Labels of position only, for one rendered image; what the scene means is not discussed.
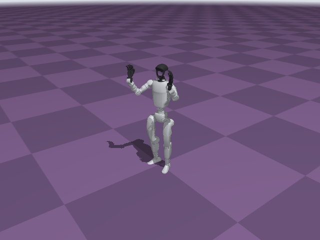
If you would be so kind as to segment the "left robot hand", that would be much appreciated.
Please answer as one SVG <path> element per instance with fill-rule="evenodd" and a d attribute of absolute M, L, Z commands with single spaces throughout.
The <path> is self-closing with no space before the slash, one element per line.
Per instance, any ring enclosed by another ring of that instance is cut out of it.
<path fill-rule="evenodd" d="M 168 75 L 169 75 L 169 82 L 167 83 L 168 86 L 168 91 L 172 89 L 172 83 L 173 83 L 173 74 L 170 70 L 168 70 Z"/>

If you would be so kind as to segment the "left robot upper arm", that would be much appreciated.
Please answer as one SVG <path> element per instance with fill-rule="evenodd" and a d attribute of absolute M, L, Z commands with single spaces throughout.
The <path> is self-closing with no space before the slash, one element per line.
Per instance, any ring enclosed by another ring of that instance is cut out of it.
<path fill-rule="evenodd" d="M 175 87 L 173 84 L 172 84 L 172 89 L 174 89 L 174 91 L 177 93 L 176 87 Z M 177 93 L 177 94 L 178 94 L 178 93 Z M 178 97 L 176 97 L 176 98 L 172 98 L 172 97 L 171 97 L 171 99 L 173 100 L 173 102 L 179 100 Z"/>

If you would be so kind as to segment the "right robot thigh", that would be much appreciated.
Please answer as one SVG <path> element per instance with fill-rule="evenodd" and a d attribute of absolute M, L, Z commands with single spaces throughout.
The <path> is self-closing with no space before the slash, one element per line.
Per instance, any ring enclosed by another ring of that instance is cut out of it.
<path fill-rule="evenodd" d="M 153 142 L 154 144 L 157 144 L 160 139 L 158 136 L 155 135 L 156 132 L 156 126 L 155 126 L 155 114 L 151 114 L 148 118 L 147 118 L 147 123 L 146 123 L 146 131 L 147 131 L 147 135 L 149 137 L 149 139 L 151 140 L 151 142 Z"/>

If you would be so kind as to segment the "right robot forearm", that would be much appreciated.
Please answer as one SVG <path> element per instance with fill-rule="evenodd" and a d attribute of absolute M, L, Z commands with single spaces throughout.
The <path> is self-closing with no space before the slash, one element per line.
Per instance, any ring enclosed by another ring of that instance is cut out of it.
<path fill-rule="evenodd" d="M 126 82 L 128 83 L 128 85 L 130 86 L 131 90 L 134 92 L 137 90 L 137 86 L 135 86 L 134 82 L 132 81 L 132 83 L 130 82 L 130 78 L 128 78 L 126 80 Z"/>

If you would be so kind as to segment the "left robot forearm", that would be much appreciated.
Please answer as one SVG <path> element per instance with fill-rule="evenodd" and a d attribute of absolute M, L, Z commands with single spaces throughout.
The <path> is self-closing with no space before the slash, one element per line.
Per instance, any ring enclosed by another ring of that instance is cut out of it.
<path fill-rule="evenodd" d="M 179 99 L 179 95 L 174 91 L 174 89 L 171 87 L 171 90 L 168 90 L 168 85 L 166 85 L 166 90 L 170 94 L 170 96 L 175 99 L 176 97 Z"/>

